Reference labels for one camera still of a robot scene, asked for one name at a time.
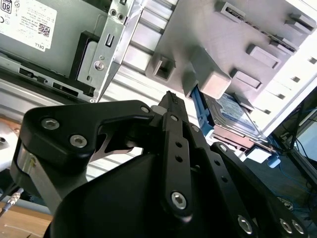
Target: slot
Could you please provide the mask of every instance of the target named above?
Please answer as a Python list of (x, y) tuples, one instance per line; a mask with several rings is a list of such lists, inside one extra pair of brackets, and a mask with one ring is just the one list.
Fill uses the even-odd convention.
[(22, 74), (22, 75), (24, 75), (24, 76), (27, 76), (27, 77), (29, 77), (29, 78), (34, 78), (34, 77), (35, 77), (35, 76), (34, 76), (34, 73), (29, 72), (29, 71), (27, 71), (27, 70), (25, 70), (25, 69), (22, 69), (22, 68), (19, 69), (19, 73)]
[(48, 83), (48, 81), (46, 79), (42, 78), (42, 77), (38, 77), (38, 82), (44, 83), (44, 84)]
[(236, 23), (241, 23), (242, 21), (244, 21), (246, 14), (233, 5), (229, 4), (228, 2), (217, 3), (216, 8), (222, 15), (228, 17), (230, 20)]
[(108, 46), (109, 48), (111, 48), (113, 40), (114, 40), (114, 36), (111, 34), (108, 34), (106, 38), (105, 46)]
[(314, 57), (311, 57), (308, 61), (312, 64), (315, 64), (317, 62), (317, 59), (315, 59)]
[(58, 83), (53, 83), (53, 88), (61, 90), (61, 91), (65, 92), (65, 93), (68, 93), (68, 94), (73, 95), (75, 97), (78, 96), (78, 93), (76, 91), (71, 90), (70, 88), (66, 88), (66, 87), (64, 87), (64, 86), (62, 86), (62, 85), (60, 85)]
[(271, 114), (271, 111), (269, 111), (269, 110), (264, 110), (263, 112), (264, 112), (265, 114), (268, 114), (268, 115)]
[(175, 68), (174, 61), (160, 55), (158, 56), (157, 66), (153, 72), (153, 76), (168, 81)]
[(298, 83), (301, 79), (298, 78), (298, 77), (294, 77), (294, 78), (292, 78), (292, 80), (293, 80), (294, 82)]
[(278, 94), (278, 95), (276, 95), (278, 98), (280, 98), (280, 99), (284, 99), (285, 98), (285, 96), (283, 95), (283, 94)]

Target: bolt head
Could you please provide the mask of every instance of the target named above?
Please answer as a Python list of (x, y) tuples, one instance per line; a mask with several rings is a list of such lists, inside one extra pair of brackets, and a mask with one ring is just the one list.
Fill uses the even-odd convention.
[(247, 219), (245, 219), (241, 215), (238, 215), (238, 223), (239, 223), (239, 226), (242, 228), (242, 230), (244, 230), (245, 233), (247, 233), (248, 235), (252, 234), (252, 232), (253, 232), (252, 226)]
[(145, 113), (149, 113), (150, 112), (150, 110), (147, 109), (146, 107), (141, 107), (141, 110), (144, 111)]
[(83, 148), (83, 147), (85, 147), (87, 145), (87, 140), (82, 135), (73, 135), (73, 136), (71, 136), (69, 142), (70, 142), (70, 144), (72, 146), (75, 146), (77, 148)]
[(178, 118), (176, 116), (171, 115), (170, 118), (172, 118), (174, 121), (178, 121)]
[(303, 228), (294, 220), (292, 220), (293, 226), (295, 227), (295, 229), (300, 233), (300, 234), (304, 234), (304, 230)]
[(282, 227), (284, 228), (284, 230), (287, 233), (292, 234), (293, 233), (292, 228), (289, 226), (289, 224), (286, 221), (284, 221), (283, 219), (279, 219), (279, 220), (280, 220), (280, 223), (281, 223)]
[(227, 152), (227, 148), (224, 145), (219, 145), (220, 149), (224, 152)]
[(101, 61), (96, 61), (94, 67), (98, 71), (103, 71), (105, 69), (105, 65)]
[(193, 125), (192, 128), (194, 129), (195, 132), (199, 132), (199, 128), (197, 126)]
[(46, 118), (42, 120), (42, 127), (47, 130), (55, 130), (59, 128), (59, 122), (52, 118)]
[(181, 210), (184, 210), (187, 205), (185, 197), (179, 192), (172, 193), (172, 202), (178, 209)]

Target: sticker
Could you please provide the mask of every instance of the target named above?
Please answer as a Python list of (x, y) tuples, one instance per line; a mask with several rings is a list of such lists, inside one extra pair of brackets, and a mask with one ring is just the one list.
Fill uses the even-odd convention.
[(44, 52), (51, 48), (56, 16), (35, 0), (1, 0), (0, 33)]
[(233, 97), (224, 94), (219, 100), (216, 101), (222, 107), (220, 111), (225, 118), (234, 121), (235, 123), (238, 123), (252, 131), (256, 130), (248, 115), (241, 109), (240, 105)]

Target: gray plastic part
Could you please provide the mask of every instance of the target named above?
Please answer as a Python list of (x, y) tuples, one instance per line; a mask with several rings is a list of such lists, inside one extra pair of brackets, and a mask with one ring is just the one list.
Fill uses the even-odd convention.
[(301, 34), (308, 34), (310, 35), (313, 31), (303, 26), (301, 23), (295, 21), (295, 20), (288, 20), (286, 21), (286, 24), (292, 27), (294, 30), (298, 31)]
[(269, 52), (255, 45), (251, 45), (249, 49), (247, 50), (247, 53), (253, 58), (257, 59), (258, 61), (262, 62), (263, 64), (273, 69), (277, 69), (279, 65), (281, 64), (280, 59), (278, 59), (277, 57), (271, 55)]
[(225, 90), (230, 86), (231, 78), (219, 68), (202, 47), (196, 48), (191, 57), (191, 63), (200, 91), (212, 98), (221, 98)]
[(277, 41), (271, 41), (270, 45), (273, 46), (274, 48), (282, 51), (283, 53), (289, 54), (290, 56), (293, 56), (295, 54), (295, 52), (290, 51), (289, 49), (287, 49), (286, 47), (284, 47), (283, 45), (281, 45)]
[(145, 75), (149, 78), (167, 82), (172, 77), (175, 69), (176, 63), (174, 60), (169, 59), (160, 53), (155, 53), (145, 70)]
[(308, 29), (311, 28), (312, 30), (317, 27), (316, 22), (302, 14), (291, 14), (291, 18), (295, 21), (301, 23), (302, 25), (306, 26)]
[(232, 80), (239, 80), (254, 90), (259, 90), (262, 87), (262, 83), (260, 81), (237, 69), (233, 69), (230, 76), (232, 77)]
[(237, 103), (242, 106), (245, 107), (246, 109), (249, 109), (250, 111), (254, 110), (254, 107), (252, 106), (252, 104), (249, 102), (248, 99), (239, 96), (237, 94), (233, 94), (233, 97), (237, 100)]
[(227, 8), (230, 8), (231, 10), (235, 11), (237, 14), (239, 14), (241, 17), (245, 17), (245, 13), (243, 11), (240, 11), (239, 9), (237, 9), (236, 7), (234, 7), (233, 5), (231, 5), (228, 2), (219, 2), (216, 5), (216, 8), (218, 8), (219, 12), (228, 17), (230, 20), (236, 22), (236, 23), (241, 23), (242, 20), (233, 16), (232, 14), (230, 14), (229, 12), (226, 11)]

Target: cable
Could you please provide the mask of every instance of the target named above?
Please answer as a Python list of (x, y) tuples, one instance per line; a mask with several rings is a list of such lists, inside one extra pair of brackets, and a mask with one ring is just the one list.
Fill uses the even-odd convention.
[(309, 192), (304, 186), (301, 185), (301, 183), (300, 183), (298, 180), (296, 180), (296, 179), (290, 177), (289, 175), (287, 175), (286, 173), (284, 173), (284, 171), (282, 170), (282, 167), (281, 167), (281, 163), (280, 163), (278, 166), (279, 166), (280, 171), (282, 172), (282, 174), (283, 174), (285, 177), (287, 177), (288, 179), (292, 180), (294, 183), (296, 183), (299, 187), (301, 187), (301, 188), (302, 188), (305, 192), (307, 192), (308, 194), (316, 195), (316, 194), (314, 194), (314, 193)]
[(12, 207), (16, 202), (17, 200), (20, 199), (21, 197), (21, 194), (24, 192), (24, 189), (23, 188), (19, 188), (17, 192), (15, 192), (11, 197), (10, 199), (6, 202), (5, 206), (2, 208), (2, 211), (0, 212), (0, 217), (6, 213), (10, 207)]
[(9, 187), (4, 191), (2, 196), (0, 197), (0, 202), (8, 196), (10, 193), (12, 193), (14, 190), (18, 188), (18, 185), (16, 185), (14, 182), (9, 185)]
[(302, 147), (302, 149), (303, 149), (303, 152), (304, 152), (305, 155), (306, 155), (306, 158), (309, 159), (309, 157), (308, 157), (308, 155), (307, 155), (307, 153), (306, 153), (306, 151), (305, 151), (305, 149), (304, 149), (302, 143), (301, 143), (301, 142), (299, 141), (299, 139), (297, 139), (297, 138), (296, 138), (296, 141), (301, 145), (301, 147)]
[[(303, 113), (310, 113), (311, 111), (316, 110), (316, 109), (317, 109), (317, 108), (308, 109), (308, 110), (304, 111)], [(293, 112), (292, 114), (290, 114), (290, 115), (288, 116), (288, 118), (292, 117), (292, 116), (295, 115), (297, 112), (298, 112), (298, 111)]]

